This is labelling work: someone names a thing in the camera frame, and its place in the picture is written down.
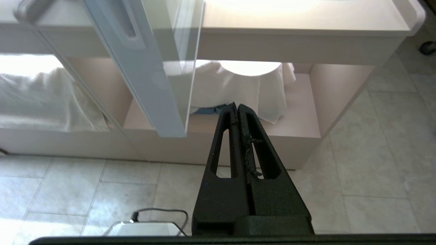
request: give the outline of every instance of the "floor tile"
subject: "floor tile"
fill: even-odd
[[[157,184],[160,163],[108,160],[102,181],[126,184]]]
[[[22,224],[22,220],[0,218],[0,244],[12,245]]]
[[[87,215],[106,160],[55,158],[32,212]]]
[[[186,210],[189,214],[188,220],[191,220],[203,174],[204,166],[163,163],[153,207]],[[151,219],[175,221],[181,225],[184,215],[153,211]],[[185,230],[190,233],[191,225],[188,224]]]
[[[394,159],[366,91],[331,130],[330,138],[342,194],[405,197]]]
[[[372,92],[371,98],[402,181],[436,172],[436,124],[420,96]]]
[[[423,233],[436,233],[436,174],[407,182],[406,192],[416,221]]]
[[[0,157],[0,176],[43,178],[51,157]]]
[[[352,233],[417,233],[407,199],[345,196]]]
[[[28,244],[43,236],[79,236],[85,216],[29,213],[14,245]]]
[[[35,178],[0,177],[0,244],[14,241],[40,183]]]
[[[425,29],[432,36],[432,41],[436,39],[436,15],[431,11],[427,4],[422,3],[422,6],[426,10],[426,20],[424,22]]]
[[[40,183],[35,178],[0,177],[0,218],[21,220]]]
[[[329,137],[302,169],[288,173],[309,209],[315,230],[350,231]]]
[[[397,54],[408,73],[436,73],[436,55],[425,56],[419,52],[421,44],[432,40],[432,36],[423,27],[400,45]]]
[[[433,120],[436,122],[436,93],[422,93],[421,98],[427,106]]]
[[[370,91],[416,92],[400,58],[394,53],[371,79]]]
[[[436,93],[436,74],[410,74],[420,93]]]
[[[153,204],[155,185],[101,182],[97,189],[83,235],[103,235],[115,222],[128,221],[133,211]],[[150,214],[141,213],[139,220]]]

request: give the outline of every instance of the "glass panel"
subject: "glass panel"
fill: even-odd
[[[187,128],[203,0],[142,0],[142,3]]]

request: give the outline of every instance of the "white towel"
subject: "white towel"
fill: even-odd
[[[109,131],[102,112],[53,55],[0,55],[0,128]]]
[[[293,71],[291,63],[197,60],[191,113],[235,102],[275,124],[286,111],[283,83],[295,81]]]

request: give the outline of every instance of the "white shelf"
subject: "white shelf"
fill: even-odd
[[[285,82],[287,112],[273,125],[262,121],[269,136],[320,138],[317,112],[313,99],[309,74],[296,74],[295,83]],[[193,114],[189,118],[189,133],[214,133],[218,115]],[[124,121],[124,129],[154,130],[145,115],[132,100]]]

